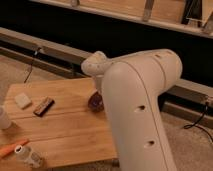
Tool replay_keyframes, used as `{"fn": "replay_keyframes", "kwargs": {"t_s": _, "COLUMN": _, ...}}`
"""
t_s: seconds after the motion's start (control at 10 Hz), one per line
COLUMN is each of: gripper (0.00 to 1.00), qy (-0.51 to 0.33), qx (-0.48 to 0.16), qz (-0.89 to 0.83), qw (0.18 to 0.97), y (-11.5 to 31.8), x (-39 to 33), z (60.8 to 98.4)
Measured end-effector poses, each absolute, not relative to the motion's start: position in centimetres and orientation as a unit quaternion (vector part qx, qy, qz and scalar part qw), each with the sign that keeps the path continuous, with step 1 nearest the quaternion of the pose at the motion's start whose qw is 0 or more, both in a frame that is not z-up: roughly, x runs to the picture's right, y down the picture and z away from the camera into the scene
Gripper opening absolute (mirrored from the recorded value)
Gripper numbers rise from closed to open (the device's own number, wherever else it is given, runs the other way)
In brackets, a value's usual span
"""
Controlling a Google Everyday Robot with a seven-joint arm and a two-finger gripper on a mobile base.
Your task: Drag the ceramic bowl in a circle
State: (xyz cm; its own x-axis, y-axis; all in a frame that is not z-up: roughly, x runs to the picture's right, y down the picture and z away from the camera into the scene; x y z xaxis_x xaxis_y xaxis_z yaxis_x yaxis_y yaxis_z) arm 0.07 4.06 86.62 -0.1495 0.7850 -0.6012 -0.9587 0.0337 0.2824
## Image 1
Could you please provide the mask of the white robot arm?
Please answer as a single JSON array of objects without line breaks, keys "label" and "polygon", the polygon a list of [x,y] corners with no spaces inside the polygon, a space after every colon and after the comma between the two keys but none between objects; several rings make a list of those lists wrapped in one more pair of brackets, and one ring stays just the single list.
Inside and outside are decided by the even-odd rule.
[{"label": "white robot arm", "polygon": [[107,58],[100,51],[81,64],[101,94],[122,171],[177,171],[158,96],[180,79],[182,62],[169,49]]}]

